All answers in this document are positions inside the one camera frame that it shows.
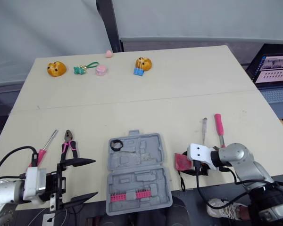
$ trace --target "white wall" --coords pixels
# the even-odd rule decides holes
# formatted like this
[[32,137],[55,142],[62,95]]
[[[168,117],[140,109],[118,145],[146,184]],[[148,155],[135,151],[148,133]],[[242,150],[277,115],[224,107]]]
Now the white wall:
[[107,49],[95,0],[0,0],[0,84],[24,81],[37,57]]
[[114,0],[113,6],[123,40],[283,43],[283,0]]

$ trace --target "blue binder clip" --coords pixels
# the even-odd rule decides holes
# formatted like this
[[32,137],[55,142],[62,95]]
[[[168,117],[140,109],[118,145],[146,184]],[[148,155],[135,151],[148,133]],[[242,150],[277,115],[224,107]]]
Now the blue binder clip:
[[134,68],[134,74],[142,76],[143,75],[143,69],[141,69],[141,68]]

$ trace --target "laptop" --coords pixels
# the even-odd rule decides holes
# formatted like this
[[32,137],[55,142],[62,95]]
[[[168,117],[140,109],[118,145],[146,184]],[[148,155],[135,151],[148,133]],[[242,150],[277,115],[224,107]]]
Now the laptop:
[[283,54],[266,54],[248,75],[270,104],[279,119],[283,119]]

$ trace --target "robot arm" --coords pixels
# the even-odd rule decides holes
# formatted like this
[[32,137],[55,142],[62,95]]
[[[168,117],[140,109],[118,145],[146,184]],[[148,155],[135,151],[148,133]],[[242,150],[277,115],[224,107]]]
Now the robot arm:
[[66,192],[66,178],[62,171],[66,166],[82,166],[95,162],[92,159],[73,158],[57,164],[57,171],[46,174],[46,169],[29,167],[25,180],[8,181],[0,179],[0,226],[9,225],[14,211],[19,204],[32,202],[34,205],[50,201],[50,211],[62,210],[82,204],[97,194],[89,193],[62,202],[62,194]]
[[244,145],[235,143],[216,150],[203,145],[190,144],[187,157],[191,161],[207,164],[212,170],[233,166],[240,181],[266,181],[267,183],[244,183],[243,186],[261,219],[265,222],[283,219],[283,193],[279,191],[278,185],[263,166],[254,161],[253,154]]

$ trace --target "pink screwdriver handle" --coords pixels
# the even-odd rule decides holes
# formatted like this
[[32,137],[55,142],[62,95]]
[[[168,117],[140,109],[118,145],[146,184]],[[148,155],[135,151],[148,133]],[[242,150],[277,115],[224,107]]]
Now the pink screwdriver handle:
[[39,164],[41,163],[41,161],[42,161],[44,155],[46,154],[46,152],[47,152],[47,151],[45,151],[45,150],[43,150],[43,149],[40,149],[40,150],[39,150],[39,154],[38,154],[38,166],[39,166]]
[[224,135],[223,125],[221,121],[221,114],[215,114],[216,129],[219,136]]

